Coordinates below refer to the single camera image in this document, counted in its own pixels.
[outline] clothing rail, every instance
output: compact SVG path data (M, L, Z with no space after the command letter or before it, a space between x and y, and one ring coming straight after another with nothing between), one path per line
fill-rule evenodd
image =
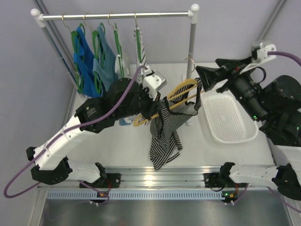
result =
M190 38L189 38L189 50L188 50L188 58L187 58L187 73L186 78L191 78L191 70L193 65L193 50L194 50L194 41L196 34L196 25L198 21L198 11L199 5L193 4L188 10L188 12L171 12L171 13L122 13L122 14L85 14L85 15L59 15L59 16L51 16L41 14L41 12L34 8L31 10L31 15L35 18L39 27L43 30L46 38L50 42L52 48L57 54L58 58L61 60L62 64L67 68L68 73L71 75L72 83L76 87L75 77L72 74L72 71L69 69L64 57L62 56L59 48L57 47L55 41L53 40L48 28L46 26L46 21L48 20L88 20L88 19L107 19L110 18L153 18L153 17L189 17L190 18Z

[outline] white basket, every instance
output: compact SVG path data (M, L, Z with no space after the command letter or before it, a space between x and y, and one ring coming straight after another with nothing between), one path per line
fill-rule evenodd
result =
M237 144L253 140L258 126L230 91L217 93L224 82L201 94L202 106L213 139L223 144Z

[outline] rack post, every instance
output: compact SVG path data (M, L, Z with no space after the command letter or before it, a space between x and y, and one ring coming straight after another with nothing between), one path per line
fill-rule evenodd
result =
M51 34L49 33L48 28L46 27L45 21L40 20L40 17L42 16L41 12L38 9L34 8L30 11L30 13L34 17L36 22L38 23L39 27L42 29L42 31L45 34L46 38L48 39L51 47L55 51L58 59L63 64L63 66L67 69L68 73L70 74L71 77L69 76L69 78L70 78L72 84L77 88L76 82L75 82L75 77L73 76L73 73L72 73L71 69L69 68L69 66L67 65L63 55L61 54L61 51L57 47L57 45L56 45L55 41L53 40L53 38L51 37Z
M190 8L190 11L191 13L193 13L193 16L190 18L191 25L190 25L189 49L188 49L188 59L187 59L187 73L186 73L187 79L191 79L193 50L194 50L194 41L196 37L199 5L193 4Z

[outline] white pipe connector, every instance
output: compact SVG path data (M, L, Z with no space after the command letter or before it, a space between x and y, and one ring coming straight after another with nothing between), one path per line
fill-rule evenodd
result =
M198 21L198 11L199 11L199 5L193 4L189 10L189 17L192 24L196 24Z
M30 14L34 17L40 28L46 27L46 24L43 20L43 14L41 14L41 12L38 9L33 8L30 11Z

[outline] hanger hook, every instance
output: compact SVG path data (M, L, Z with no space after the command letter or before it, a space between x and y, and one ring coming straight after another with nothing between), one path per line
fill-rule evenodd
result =
M136 17L136 13L134 13L134 16L135 16L135 23L136 23L136 28L138 27L138 24L137 24L137 17Z
M110 15L111 15L111 13L108 14L108 24L109 24L110 26L112 26L113 30L115 30L114 26L110 24L110 21L109 21Z
M65 15L65 13L62 14L62 22L63 22L63 24L64 24L65 27L68 27L68 29L69 29L69 31L70 31L70 33L71 33L70 27L69 27L68 25L65 24L65 21L64 21L64 15Z
M187 60L187 59L189 59L193 63L193 70L191 72L194 72L196 70L196 64L194 63L193 59L191 59L189 57L185 58L184 60Z
M85 24L87 27L89 27L89 28L90 28L90 30L91 30L91 33L92 33L92 32L93 32L93 30L92 30L92 27L91 27L91 26L89 26L89 25L87 25L87 24L86 24L86 21L85 21L85 17L86 17L86 15L87 15L87 14L89 14L89 13L85 13L85 14L84 14L84 24Z

